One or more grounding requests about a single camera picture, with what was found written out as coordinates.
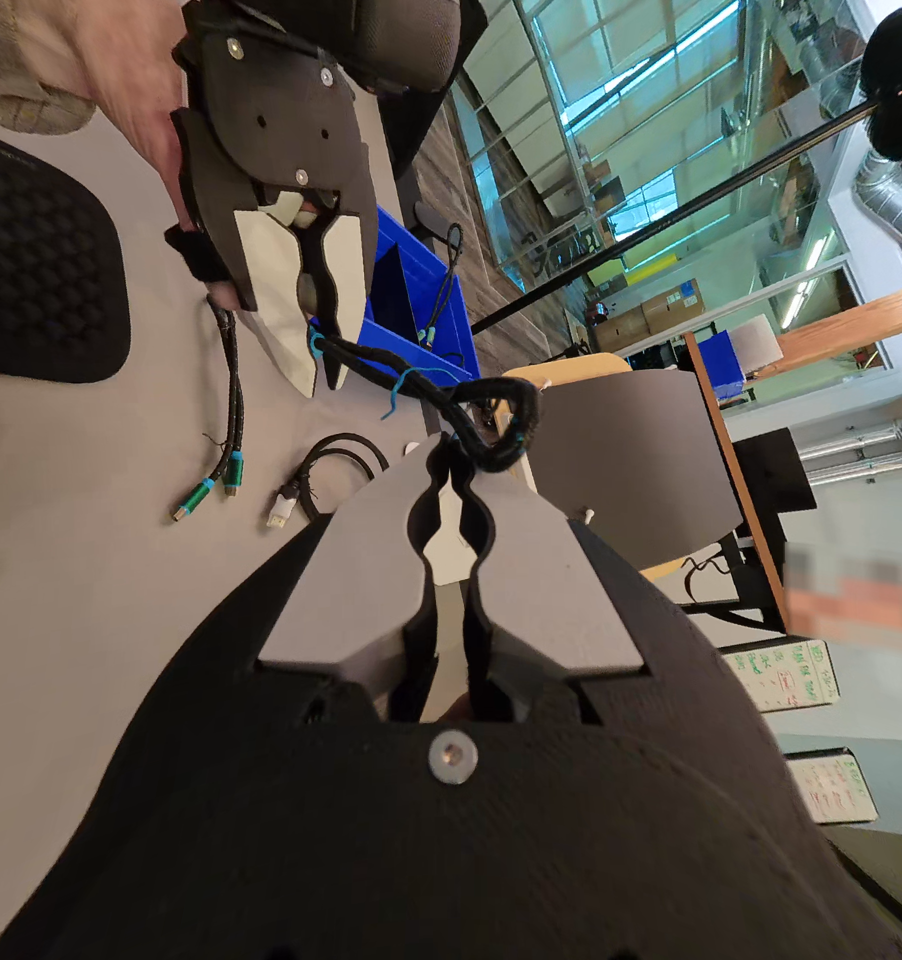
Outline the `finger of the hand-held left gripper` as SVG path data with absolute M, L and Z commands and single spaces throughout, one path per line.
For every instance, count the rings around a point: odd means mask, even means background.
M 368 304 L 362 226 L 357 216 L 336 216 L 318 244 L 317 318 L 328 337 L 357 343 Z
M 258 338 L 282 376 L 311 399 L 318 366 L 299 298 L 301 243 L 267 212 L 238 210 L 234 218 L 256 304 L 251 315 Z

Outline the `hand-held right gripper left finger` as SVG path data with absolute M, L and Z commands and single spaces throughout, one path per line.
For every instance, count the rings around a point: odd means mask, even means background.
M 430 436 L 330 519 L 259 654 L 262 665 L 357 684 L 388 717 L 421 719 L 438 610 L 426 546 L 441 528 L 449 437 Z

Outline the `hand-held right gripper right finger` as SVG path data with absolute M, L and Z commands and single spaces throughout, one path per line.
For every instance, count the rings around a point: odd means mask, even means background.
M 522 722 L 550 685 L 638 675 L 644 658 L 565 515 L 453 450 L 459 531 L 476 559 L 462 641 L 473 718 Z

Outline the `blue twist tie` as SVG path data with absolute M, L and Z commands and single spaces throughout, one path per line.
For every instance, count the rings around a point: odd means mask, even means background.
M 380 417 L 381 421 L 389 419 L 397 412 L 397 400 L 399 396 L 408 396 L 417 399 L 425 399 L 433 402 L 433 397 L 449 394 L 458 386 L 457 381 L 452 383 L 437 383 L 433 376 L 440 375 L 444 371 L 434 366 L 405 366 L 398 368 L 397 364 L 389 364 L 388 371 L 394 374 L 393 382 L 388 390 L 388 409 Z

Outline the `person's left hand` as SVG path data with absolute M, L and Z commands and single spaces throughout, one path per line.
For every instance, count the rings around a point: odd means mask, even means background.
M 173 51 L 185 33 L 180 2 L 74 3 L 73 40 L 94 101 L 157 173 L 181 231 L 194 234 L 172 118 L 184 107 L 184 78 Z

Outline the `blue plastic bin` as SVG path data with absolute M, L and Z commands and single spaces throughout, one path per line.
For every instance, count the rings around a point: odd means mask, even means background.
M 460 282 L 445 263 L 387 211 L 378 237 L 360 345 L 397 354 L 410 366 L 435 367 L 436 383 L 479 377 Z

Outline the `black mouse pad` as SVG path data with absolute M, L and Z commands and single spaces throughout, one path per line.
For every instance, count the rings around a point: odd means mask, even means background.
M 98 198 L 0 140 L 0 376 L 113 378 L 131 352 L 127 285 L 119 234 Z

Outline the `whiteboard with green writing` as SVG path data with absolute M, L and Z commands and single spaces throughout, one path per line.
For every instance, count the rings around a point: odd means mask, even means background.
M 832 706 L 841 698 L 829 644 L 784 637 L 721 648 L 759 714 Z

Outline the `wooden-edged dark desk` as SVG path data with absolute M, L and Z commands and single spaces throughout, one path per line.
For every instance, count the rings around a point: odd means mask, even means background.
M 683 340 L 687 358 L 678 366 L 693 372 L 697 379 L 742 520 L 719 539 L 736 598 L 691 602 L 681 607 L 687 615 L 705 615 L 733 626 L 790 635 L 795 622 L 784 588 L 786 536 L 781 515 L 815 510 L 812 486 L 788 429 L 732 441 L 701 347 L 693 333 L 685 333 Z

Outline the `plain cardboard box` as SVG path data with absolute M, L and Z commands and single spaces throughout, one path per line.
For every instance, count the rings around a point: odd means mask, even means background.
M 622 313 L 603 317 L 595 324 L 593 332 L 598 350 L 611 354 L 624 351 L 651 336 L 641 304 Z

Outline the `blue crate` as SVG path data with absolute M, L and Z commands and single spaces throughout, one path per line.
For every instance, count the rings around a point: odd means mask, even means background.
M 747 403 L 746 375 L 735 353 L 728 331 L 721 331 L 698 343 L 711 390 L 721 407 Z

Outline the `cardboard box with blue label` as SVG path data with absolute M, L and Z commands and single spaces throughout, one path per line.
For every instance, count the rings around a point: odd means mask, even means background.
M 694 278 L 643 301 L 641 308 L 651 333 L 671 330 L 707 311 L 699 284 Z

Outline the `whiteboard on black stand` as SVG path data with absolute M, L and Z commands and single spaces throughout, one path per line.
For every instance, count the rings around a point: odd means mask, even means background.
M 815 824 L 856 826 L 878 821 L 873 793 L 851 749 L 788 752 L 784 760 Z

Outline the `black floor lamp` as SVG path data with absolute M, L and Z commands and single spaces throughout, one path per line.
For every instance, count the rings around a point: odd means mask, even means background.
M 675 210 L 615 242 L 609 248 L 590 255 L 567 270 L 546 280 L 474 323 L 470 330 L 480 335 L 528 306 L 564 289 L 605 263 L 625 257 L 637 246 L 672 227 L 685 222 L 709 206 L 758 181 L 782 165 L 818 147 L 844 130 L 865 122 L 870 146 L 880 157 L 902 161 L 902 6 L 889 13 L 872 31 L 861 57 L 858 87 L 861 102 L 837 117 L 827 120 L 804 135 L 793 138 L 709 190 L 691 198 Z

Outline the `round silver duct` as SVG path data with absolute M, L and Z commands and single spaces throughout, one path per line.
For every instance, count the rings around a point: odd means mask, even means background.
M 902 164 L 869 149 L 855 174 L 853 191 L 864 209 L 902 241 Z

